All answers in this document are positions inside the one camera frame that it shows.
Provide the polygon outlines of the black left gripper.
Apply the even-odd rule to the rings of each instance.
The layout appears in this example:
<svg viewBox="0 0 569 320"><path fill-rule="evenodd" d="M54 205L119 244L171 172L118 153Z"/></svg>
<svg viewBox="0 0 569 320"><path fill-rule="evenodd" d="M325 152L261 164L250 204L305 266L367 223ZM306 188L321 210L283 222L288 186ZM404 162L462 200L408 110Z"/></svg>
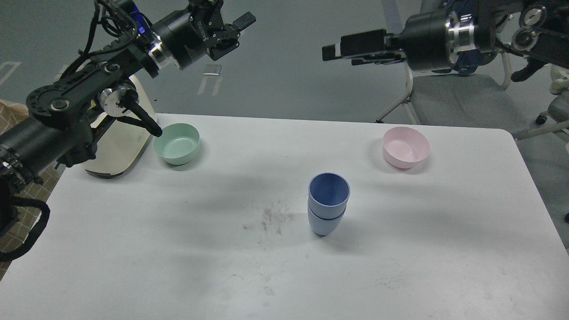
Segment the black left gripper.
<svg viewBox="0 0 569 320"><path fill-rule="evenodd" d="M240 33L256 22L251 12L231 24L222 18L222 0L189 0L151 27L149 57L159 69L170 63L185 69L207 55L217 61L239 47Z"/></svg>

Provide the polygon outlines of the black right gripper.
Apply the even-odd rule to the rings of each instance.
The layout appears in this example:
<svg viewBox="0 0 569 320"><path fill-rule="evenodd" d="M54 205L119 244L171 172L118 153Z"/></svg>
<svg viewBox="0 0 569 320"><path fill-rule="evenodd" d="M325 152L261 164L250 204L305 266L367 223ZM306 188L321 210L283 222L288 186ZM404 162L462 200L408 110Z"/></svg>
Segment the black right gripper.
<svg viewBox="0 0 569 320"><path fill-rule="evenodd" d="M408 18L399 34L372 30L342 36L322 47L322 61L351 60L352 66L392 65L406 61L416 72L451 69L457 62L450 29L458 21L451 10L435 10Z"/></svg>

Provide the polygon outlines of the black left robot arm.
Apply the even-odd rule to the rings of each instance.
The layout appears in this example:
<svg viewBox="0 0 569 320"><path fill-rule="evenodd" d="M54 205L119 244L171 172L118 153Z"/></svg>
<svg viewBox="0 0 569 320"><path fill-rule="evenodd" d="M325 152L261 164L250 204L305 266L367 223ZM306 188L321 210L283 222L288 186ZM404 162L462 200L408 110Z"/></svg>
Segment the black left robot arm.
<svg viewBox="0 0 569 320"><path fill-rule="evenodd" d="M97 142L115 121L152 136L162 128L138 103L130 77L145 70L155 78L169 64L183 70L203 56L213 61L239 47L256 17L246 12L226 24L221 0L189 0L152 23L132 0L96 0L87 44L55 83L32 91L29 116L1 135L1 235L18 222L19 207L36 208L39 220L23 243L1 253L2 263L30 251L47 226L44 200L22 198L53 162L71 167L96 157Z"/></svg>

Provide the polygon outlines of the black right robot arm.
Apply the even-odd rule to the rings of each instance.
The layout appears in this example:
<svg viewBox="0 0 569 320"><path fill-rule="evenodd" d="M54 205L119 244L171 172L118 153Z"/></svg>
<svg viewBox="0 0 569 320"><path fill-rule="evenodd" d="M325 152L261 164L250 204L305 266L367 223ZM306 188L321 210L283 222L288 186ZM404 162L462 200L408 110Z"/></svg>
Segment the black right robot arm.
<svg viewBox="0 0 569 320"><path fill-rule="evenodd" d="M416 72L473 73L498 51L524 57L512 81L546 64L568 67L566 0L448 0L410 16L401 32L372 30L342 36L322 48L323 61L352 65L406 63Z"/></svg>

